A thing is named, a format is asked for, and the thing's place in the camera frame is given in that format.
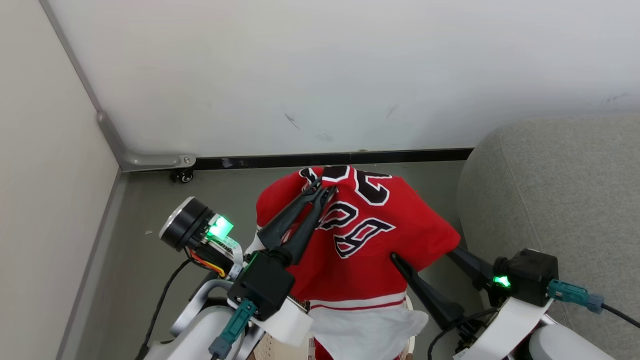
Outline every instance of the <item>teal connector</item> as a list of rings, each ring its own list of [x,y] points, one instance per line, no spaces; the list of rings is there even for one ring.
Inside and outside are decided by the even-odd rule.
[[[244,299],[236,309],[227,326],[209,347],[209,353],[213,359],[226,359],[231,351],[231,346],[236,342],[244,328],[251,320],[257,306],[249,299]]]
[[[572,302],[584,306],[590,311],[600,314],[604,298],[601,295],[589,294],[587,289],[568,282],[553,279],[548,286],[549,297],[562,302]]]

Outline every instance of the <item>black baseboard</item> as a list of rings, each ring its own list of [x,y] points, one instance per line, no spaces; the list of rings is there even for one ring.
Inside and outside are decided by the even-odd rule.
[[[231,158],[198,158],[193,170],[237,168],[307,167],[381,163],[415,163],[420,161],[466,160],[473,149],[438,149],[407,151],[338,152],[270,156],[237,156]]]

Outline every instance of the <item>red stripe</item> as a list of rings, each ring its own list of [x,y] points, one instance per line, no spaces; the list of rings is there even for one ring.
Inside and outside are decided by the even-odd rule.
[[[326,306],[326,305],[322,305],[322,304],[318,304],[318,305],[313,305],[311,307],[311,309],[315,309],[317,307],[326,307],[327,309],[331,309],[331,310],[345,310],[345,311],[353,311],[353,310],[365,310],[365,309],[377,309],[379,307],[387,307],[387,306],[393,306],[393,305],[400,305],[404,302],[404,299],[399,300],[399,301],[395,301],[395,302],[388,302],[386,304],[380,304],[380,305],[371,305],[371,306],[360,306],[360,307],[331,307],[331,306]]]

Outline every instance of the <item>sofa seam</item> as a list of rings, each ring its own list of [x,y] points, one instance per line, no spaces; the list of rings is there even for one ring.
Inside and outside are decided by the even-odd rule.
[[[511,178],[511,182],[513,183],[513,188],[516,190],[516,195],[518,196],[518,203],[520,204],[520,207],[522,208],[525,217],[527,218],[527,222],[529,223],[529,227],[531,228],[531,230],[533,231],[533,235],[534,235],[534,241],[536,242],[536,245],[538,246],[538,248],[540,249],[541,252],[544,252],[544,249],[542,247],[542,243],[540,242],[540,236],[538,235],[538,230],[536,229],[536,227],[533,225],[533,222],[531,221],[531,214],[529,213],[529,210],[527,209],[527,207],[524,205],[524,200],[522,199],[522,194],[520,193],[520,189],[518,188],[518,184],[515,181],[515,178],[513,176],[513,173],[511,172],[511,168],[509,167],[509,162],[507,161],[507,157],[504,155],[504,149],[502,148],[502,129],[497,131],[497,138],[498,138],[498,147],[500,149],[500,155],[502,156],[502,161],[504,162],[504,165],[507,169],[507,173],[509,174],[509,177]],[[560,304],[560,312],[564,318],[565,323],[569,326],[570,329],[573,329],[573,322],[571,321],[571,319],[568,316],[568,310],[566,308],[566,306],[564,304]]]

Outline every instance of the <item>gray floor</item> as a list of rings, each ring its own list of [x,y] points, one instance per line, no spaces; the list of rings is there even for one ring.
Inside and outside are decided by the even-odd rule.
[[[402,176],[441,216],[461,231],[456,211],[456,185],[463,161],[360,165],[363,170]],[[188,184],[173,184],[166,172],[131,174],[106,252],[78,359],[134,359],[147,331],[164,284],[184,260],[158,240],[167,216],[187,196],[196,196],[235,225],[230,234],[243,247],[255,232],[255,200],[270,183],[293,169],[220,170],[197,172]],[[166,340],[168,328],[186,305],[205,272],[188,266],[173,282],[160,312],[152,340]],[[421,273],[469,313],[481,309],[479,295],[447,258]],[[414,306],[421,308],[413,297]],[[417,337],[415,359],[426,359],[431,340],[439,332],[429,322]],[[438,343],[434,359],[450,359],[457,342],[450,334]]]

